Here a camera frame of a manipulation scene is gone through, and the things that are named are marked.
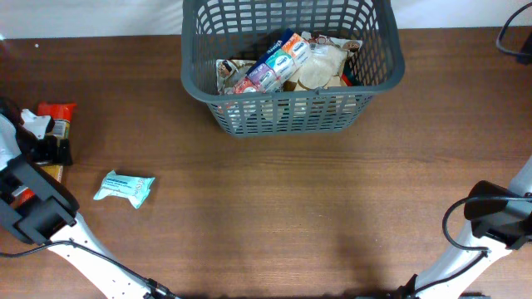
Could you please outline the multicolour tissue pack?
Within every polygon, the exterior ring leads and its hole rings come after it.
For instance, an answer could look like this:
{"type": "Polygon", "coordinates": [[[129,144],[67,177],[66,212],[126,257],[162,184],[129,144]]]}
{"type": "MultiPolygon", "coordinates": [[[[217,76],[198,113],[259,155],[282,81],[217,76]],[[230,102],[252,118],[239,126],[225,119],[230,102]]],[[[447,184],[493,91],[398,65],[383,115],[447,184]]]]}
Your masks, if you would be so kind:
{"type": "Polygon", "coordinates": [[[286,29],[234,85],[232,94],[276,91],[311,55],[308,41],[286,29]]]}

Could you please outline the beige rice bag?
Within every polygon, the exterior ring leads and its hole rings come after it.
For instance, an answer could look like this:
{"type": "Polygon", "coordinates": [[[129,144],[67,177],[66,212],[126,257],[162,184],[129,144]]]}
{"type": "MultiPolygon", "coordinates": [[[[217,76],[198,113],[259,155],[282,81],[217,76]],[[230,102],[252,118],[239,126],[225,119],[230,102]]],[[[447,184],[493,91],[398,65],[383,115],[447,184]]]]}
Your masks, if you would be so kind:
{"type": "Polygon", "coordinates": [[[354,60],[362,49],[362,40],[329,37],[320,32],[302,32],[301,37],[308,41],[312,55],[283,83],[284,91],[345,87],[341,75],[347,68],[357,77],[354,60]]]}

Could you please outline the green cocoa bag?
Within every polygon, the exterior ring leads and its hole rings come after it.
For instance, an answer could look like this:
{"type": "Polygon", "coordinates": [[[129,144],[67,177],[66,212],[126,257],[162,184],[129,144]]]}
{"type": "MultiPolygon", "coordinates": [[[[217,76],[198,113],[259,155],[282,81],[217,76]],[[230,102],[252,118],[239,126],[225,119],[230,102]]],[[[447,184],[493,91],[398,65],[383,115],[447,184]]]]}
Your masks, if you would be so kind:
{"type": "Polygon", "coordinates": [[[342,71],[341,80],[346,86],[360,86],[362,84],[349,68],[342,71]]]}

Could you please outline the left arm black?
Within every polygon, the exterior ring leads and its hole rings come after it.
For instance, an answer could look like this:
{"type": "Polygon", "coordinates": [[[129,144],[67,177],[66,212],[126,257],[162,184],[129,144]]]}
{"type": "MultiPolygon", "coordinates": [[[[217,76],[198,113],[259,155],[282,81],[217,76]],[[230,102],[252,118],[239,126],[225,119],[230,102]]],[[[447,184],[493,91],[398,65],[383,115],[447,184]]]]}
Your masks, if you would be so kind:
{"type": "Polygon", "coordinates": [[[52,132],[56,120],[1,99],[1,225],[31,253],[64,258],[108,298],[173,298],[157,281],[119,263],[79,213],[75,197],[43,169],[71,164],[70,142],[52,132]]]}

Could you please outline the orange spaghetti packet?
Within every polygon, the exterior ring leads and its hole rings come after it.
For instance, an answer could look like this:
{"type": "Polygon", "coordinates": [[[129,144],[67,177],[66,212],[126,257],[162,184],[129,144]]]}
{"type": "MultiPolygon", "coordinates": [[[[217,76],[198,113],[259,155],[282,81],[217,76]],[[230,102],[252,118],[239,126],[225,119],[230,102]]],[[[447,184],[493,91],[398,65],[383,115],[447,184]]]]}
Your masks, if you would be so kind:
{"type": "MultiPolygon", "coordinates": [[[[71,120],[76,104],[50,104],[42,102],[37,106],[37,113],[35,115],[44,116],[49,115],[55,120],[55,125],[50,133],[47,135],[55,135],[60,139],[69,139],[71,131],[71,120]]],[[[20,150],[28,157],[27,153],[31,145],[37,141],[35,135],[22,127],[22,131],[17,133],[17,142],[20,150]]],[[[63,165],[40,165],[37,164],[43,171],[51,175],[59,183],[62,181],[63,165]]]]}

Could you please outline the grey plastic basket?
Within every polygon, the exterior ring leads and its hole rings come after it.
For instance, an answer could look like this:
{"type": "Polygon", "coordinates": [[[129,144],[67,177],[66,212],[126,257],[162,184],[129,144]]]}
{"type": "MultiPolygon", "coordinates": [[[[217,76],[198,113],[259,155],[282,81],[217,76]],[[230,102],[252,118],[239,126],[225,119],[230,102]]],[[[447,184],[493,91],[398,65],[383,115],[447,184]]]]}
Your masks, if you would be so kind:
{"type": "Polygon", "coordinates": [[[373,96],[395,87],[405,72],[388,1],[185,1],[183,17],[183,86],[235,137],[344,130],[373,96]],[[218,92],[218,60],[256,61],[286,29],[362,41],[347,60],[353,86],[227,96],[218,92]]]}

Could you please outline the teal wet wipes packet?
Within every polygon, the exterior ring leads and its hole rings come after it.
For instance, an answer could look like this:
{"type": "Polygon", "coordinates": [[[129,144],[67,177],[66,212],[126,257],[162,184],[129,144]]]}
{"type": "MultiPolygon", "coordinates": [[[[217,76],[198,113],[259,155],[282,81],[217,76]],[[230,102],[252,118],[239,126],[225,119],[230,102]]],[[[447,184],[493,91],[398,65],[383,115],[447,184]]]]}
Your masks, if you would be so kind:
{"type": "Polygon", "coordinates": [[[93,199],[98,201],[109,196],[127,199],[130,204],[139,209],[150,194],[150,187],[154,183],[153,177],[136,177],[109,172],[101,182],[93,199]]]}

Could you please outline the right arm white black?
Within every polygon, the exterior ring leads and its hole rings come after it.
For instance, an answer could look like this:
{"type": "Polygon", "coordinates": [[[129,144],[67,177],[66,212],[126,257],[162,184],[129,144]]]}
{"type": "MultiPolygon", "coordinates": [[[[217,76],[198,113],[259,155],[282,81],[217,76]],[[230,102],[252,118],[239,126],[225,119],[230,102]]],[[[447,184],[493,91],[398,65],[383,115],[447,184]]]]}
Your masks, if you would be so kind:
{"type": "Polygon", "coordinates": [[[441,227],[450,246],[395,298],[459,298],[489,266],[531,242],[531,161],[507,188],[478,182],[446,210],[441,227]]]}

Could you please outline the beige snack bag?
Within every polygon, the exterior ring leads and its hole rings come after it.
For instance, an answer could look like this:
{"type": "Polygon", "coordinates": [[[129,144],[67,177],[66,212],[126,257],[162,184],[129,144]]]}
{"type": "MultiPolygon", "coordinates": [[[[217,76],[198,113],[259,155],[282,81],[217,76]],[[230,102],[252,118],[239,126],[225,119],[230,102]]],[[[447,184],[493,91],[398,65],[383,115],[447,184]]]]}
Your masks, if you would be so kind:
{"type": "Polygon", "coordinates": [[[216,86],[220,95],[232,91],[236,83],[246,76],[256,61],[240,59],[218,59],[216,61],[216,86]]]}

